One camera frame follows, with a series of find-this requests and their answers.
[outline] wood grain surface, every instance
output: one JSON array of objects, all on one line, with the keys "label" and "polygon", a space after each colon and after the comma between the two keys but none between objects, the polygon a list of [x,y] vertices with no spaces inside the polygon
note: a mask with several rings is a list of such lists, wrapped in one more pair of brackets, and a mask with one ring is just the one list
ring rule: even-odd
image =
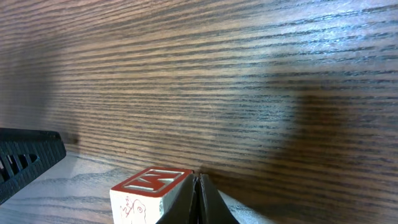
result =
[{"label": "wood grain surface", "polygon": [[398,1],[3,0],[0,126],[68,156],[1,223],[112,223],[111,186],[200,170],[275,223],[398,223]]}]

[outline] ridged black plastic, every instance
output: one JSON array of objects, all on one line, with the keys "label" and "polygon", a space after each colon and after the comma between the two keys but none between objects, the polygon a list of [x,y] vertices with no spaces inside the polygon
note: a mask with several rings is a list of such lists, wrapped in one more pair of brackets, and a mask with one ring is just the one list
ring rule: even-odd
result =
[{"label": "ridged black plastic", "polygon": [[65,156],[65,146],[57,132],[0,128],[0,205]]}]

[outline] wood grain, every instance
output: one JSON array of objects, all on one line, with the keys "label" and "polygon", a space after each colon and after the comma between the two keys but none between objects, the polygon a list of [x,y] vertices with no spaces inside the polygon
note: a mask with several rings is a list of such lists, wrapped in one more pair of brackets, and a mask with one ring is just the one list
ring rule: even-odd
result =
[{"label": "wood grain", "polygon": [[398,222],[398,1],[0,9],[0,126],[71,143],[2,222],[112,223],[109,188],[152,165],[275,223]]}]

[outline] white block with red edge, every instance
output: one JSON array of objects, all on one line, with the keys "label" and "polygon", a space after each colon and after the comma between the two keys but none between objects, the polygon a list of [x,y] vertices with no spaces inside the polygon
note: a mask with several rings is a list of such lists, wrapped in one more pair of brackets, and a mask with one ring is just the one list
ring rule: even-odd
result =
[{"label": "white block with red edge", "polygon": [[114,186],[111,205],[115,224],[155,224],[169,209],[192,170],[149,167]]}]

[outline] letter on block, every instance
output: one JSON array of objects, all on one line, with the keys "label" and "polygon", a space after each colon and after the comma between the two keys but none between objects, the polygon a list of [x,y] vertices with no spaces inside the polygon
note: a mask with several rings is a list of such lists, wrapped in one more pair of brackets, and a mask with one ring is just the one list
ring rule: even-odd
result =
[{"label": "letter on block", "polygon": [[192,170],[150,167],[114,186],[115,224],[155,224],[171,207],[181,183]]}]

